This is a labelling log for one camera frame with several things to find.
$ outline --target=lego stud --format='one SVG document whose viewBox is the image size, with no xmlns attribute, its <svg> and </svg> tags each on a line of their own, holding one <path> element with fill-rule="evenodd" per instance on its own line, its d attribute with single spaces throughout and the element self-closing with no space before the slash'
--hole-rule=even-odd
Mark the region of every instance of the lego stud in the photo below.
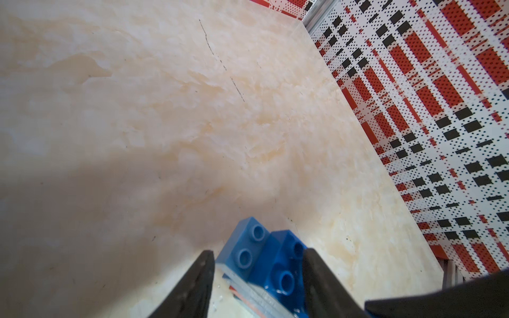
<svg viewBox="0 0 509 318">
<path fill-rule="evenodd" d="M 255 242 L 259 242 L 259 241 L 263 240 L 264 236 L 265 236 L 265 231 L 263 231 L 263 227 L 261 227 L 259 225 L 255 225 L 255 226 L 252 227 L 252 229 L 251 229 L 251 238 Z"/>
<path fill-rule="evenodd" d="M 299 242 L 295 242 L 293 246 L 293 255 L 296 259 L 301 259 L 304 255 L 304 245 Z"/>
<path fill-rule="evenodd" d="M 272 284 L 274 284 L 278 293 L 287 296 L 293 292 L 295 279 L 292 273 L 283 270 L 281 266 L 274 266 L 272 270 Z"/>
<path fill-rule="evenodd" d="M 251 251 L 248 250 L 247 248 L 241 249 L 237 253 L 237 257 L 235 258 L 237 266 L 243 270 L 245 270 L 245 269 L 249 268 L 249 266 L 251 266 L 252 260 L 253 260 L 253 257 L 251 255 Z"/>
</svg>

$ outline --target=dark scratch line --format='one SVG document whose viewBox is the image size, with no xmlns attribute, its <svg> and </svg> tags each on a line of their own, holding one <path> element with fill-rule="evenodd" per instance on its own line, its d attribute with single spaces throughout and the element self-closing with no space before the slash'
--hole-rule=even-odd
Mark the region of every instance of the dark scratch line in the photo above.
<svg viewBox="0 0 509 318">
<path fill-rule="evenodd" d="M 212 51 L 212 48 L 210 48 L 209 40 L 207 39 L 207 32 L 205 32 L 205 29 L 203 28 L 203 24 L 200 21 L 200 25 L 202 26 L 203 33 L 205 33 L 205 41 L 207 41 L 207 45 L 209 46 L 210 51 L 212 52 L 212 55 L 214 55 L 214 52 Z"/>
<path fill-rule="evenodd" d="M 232 80 L 233 85 L 235 85 L 235 88 L 237 89 L 237 91 L 239 92 L 240 98 L 242 98 L 242 101 L 245 103 L 246 101 L 244 100 L 244 97 L 242 97 L 242 94 L 240 93 L 239 89 L 237 88 L 235 81 L 233 81 L 233 78 L 231 78 L 231 77 L 230 77 L 230 79 Z"/>
</svg>

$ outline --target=blue lego brick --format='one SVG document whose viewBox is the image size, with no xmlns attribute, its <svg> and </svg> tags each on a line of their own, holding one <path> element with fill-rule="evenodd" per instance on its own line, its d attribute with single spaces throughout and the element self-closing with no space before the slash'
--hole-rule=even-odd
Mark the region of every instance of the blue lego brick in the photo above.
<svg viewBox="0 0 509 318">
<path fill-rule="evenodd" d="M 272 232 L 247 279 L 264 288 L 300 318 L 307 317 L 302 279 L 302 257 L 306 248 L 290 230 Z"/>
<path fill-rule="evenodd" d="M 221 253 L 219 253 L 216 263 L 226 264 L 243 280 L 247 281 L 268 238 L 269 231 L 255 218 L 244 219 L 237 224 Z"/>
</svg>

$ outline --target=dotted pattern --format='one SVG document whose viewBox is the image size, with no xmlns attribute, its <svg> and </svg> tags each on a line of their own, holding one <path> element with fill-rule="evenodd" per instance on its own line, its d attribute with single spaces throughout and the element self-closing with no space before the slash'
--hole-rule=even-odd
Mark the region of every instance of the dotted pattern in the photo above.
<svg viewBox="0 0 509 318">
<path fill-rule="evenodd" d="M 342 0 L 311 34 L 437 258 L 509 267 L 509 7 Z"/>
<path fill-rule="evenodd" d="M 302 20 L 316 0 L 251 0 L 257 4 Z"/>
</svg>

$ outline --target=beige marble tabletop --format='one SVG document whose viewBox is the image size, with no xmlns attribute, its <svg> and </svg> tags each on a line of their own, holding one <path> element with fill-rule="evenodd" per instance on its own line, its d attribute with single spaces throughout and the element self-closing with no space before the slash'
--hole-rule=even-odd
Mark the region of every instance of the beige marble tabletop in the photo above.
<svg viewBox="0 0 509 318">
<path fill-rule="evenodd" d="M 441 287 L 300 21 L 248 0 L 5 0 L 0 20 L 0 316 L 146 317 L 248 216 L 360 305 Z M 212 298 L 247 315 L 219 274 Z"/>
</svg>

